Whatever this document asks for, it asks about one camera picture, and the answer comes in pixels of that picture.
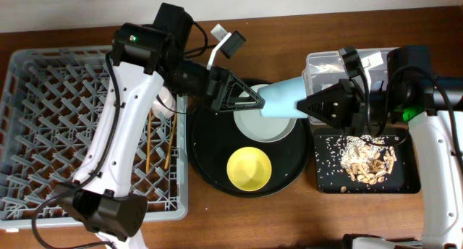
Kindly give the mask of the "pink plastic cup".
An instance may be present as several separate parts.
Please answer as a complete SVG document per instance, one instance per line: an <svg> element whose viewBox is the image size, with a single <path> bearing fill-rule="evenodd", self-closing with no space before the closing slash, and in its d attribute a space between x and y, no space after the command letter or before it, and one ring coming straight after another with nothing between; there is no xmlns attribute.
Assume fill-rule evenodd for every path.
<svg viewBox="0 0 463 249"><path fill-rule="evenodd" d="M176 110L177 103L175 97L173 97L166 87L162 87L160 93L151 104L151 112L153 116L158 119L169 119L174 116L174 112Z"/></svg>

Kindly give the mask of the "grey-white round plate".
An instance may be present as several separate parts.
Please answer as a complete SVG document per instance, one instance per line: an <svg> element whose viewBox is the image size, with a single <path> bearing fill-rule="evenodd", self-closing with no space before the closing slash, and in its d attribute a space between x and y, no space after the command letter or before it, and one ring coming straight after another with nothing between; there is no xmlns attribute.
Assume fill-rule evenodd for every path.
<svg viewBox="0 0 463 249"><path fill-rule="evenodd" d="M272 143L285 138L295 127L297 120L285 112L281 105L271 98L262 109L236 111L233 113L235 125L247 138Z"/></svg>

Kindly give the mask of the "food scraps pile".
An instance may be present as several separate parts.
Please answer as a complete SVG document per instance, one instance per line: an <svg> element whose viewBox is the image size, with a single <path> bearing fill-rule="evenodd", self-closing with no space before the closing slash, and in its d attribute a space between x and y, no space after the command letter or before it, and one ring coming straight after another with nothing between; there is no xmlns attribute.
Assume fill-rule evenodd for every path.
<svg viewBox="0 0 463 249"><path fill-rule="evenodd" d="M375 185L386 181L397 161L392 146L381 146L385 138L347 136L341 149L341 167L351 181Z"/></svg>

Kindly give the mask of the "blue plastic cup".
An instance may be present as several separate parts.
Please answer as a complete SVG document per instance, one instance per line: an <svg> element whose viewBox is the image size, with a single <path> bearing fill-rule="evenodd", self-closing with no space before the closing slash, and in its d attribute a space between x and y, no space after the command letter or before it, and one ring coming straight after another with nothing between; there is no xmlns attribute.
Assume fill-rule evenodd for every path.
<svg viewBox="0 0 463 249"><path fill-rule="evenodd" d="M258 89L258 95L265 101L260 110L262 117L307 119L308 115L297 109L297 103L307 97L302 76Z"/></svg>

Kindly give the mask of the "wooden chopstick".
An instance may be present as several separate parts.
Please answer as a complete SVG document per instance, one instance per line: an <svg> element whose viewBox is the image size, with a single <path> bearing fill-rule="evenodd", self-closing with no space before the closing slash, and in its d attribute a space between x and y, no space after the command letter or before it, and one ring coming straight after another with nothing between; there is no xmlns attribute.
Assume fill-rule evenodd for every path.
<svg viewBox="0 0 463 249"><path fill-rule="evenodd" d="M150 150L151 150L151 123L152 123L152 116L153 113L151 109L148 112L148 126L147 126L147 147L146 147L146 165L145 165L145 172L146 174L150 171Z"/></svg>
<svg viewBox="0 0 463 249"><path fill-rule="evenodd" d="M169 146L166 154L166 160L164 163L164 169L167 170L169 169L170 161L171 161L171 151L172 151L172 146L174 142L174 136L177 131L177 114L174 114L174 118L172 120L172 127L171 127L171 134L169 137Z"/></svg>

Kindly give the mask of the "yellow bowl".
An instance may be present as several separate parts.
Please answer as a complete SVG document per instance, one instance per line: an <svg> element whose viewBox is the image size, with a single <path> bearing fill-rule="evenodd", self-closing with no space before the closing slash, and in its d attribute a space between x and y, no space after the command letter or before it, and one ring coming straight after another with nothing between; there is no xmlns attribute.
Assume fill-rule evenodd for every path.
<svg viewBox="0 0 463 249"><path fill-rule="evenodd" d="M229 157L226 173L233 186L250 193L268 184L272 175L272 164L266 153L259 148L244 147Z"/></svg>

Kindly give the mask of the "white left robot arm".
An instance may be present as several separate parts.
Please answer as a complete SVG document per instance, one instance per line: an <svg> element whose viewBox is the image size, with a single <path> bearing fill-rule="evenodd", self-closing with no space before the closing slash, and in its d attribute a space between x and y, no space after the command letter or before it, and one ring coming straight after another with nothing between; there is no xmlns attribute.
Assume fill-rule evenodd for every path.
<svg viewBox="0 0 463 249"><path fill-rule="evenodd" d="M150 25L125 23L105 56L109 80L90 148L72 180L57 184L55 203L108 248L144 248L148 209L131 192L135 153L148 112L162 90L194 96L216 112L262 109L265 101L234 73L185 53L196 22L182 7L163 3Z"/></svg>

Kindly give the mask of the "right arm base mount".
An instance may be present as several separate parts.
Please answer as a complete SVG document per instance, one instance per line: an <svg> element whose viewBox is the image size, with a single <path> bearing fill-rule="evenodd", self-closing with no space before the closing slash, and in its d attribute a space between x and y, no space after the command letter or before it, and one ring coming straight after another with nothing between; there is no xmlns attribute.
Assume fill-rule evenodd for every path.
<svg viewBox="0 0 463 249"><path fill-rule="evenodd" d="M394 242L374 235L345 234L341 240L342 249L419 249L418 240Z"/></svg>

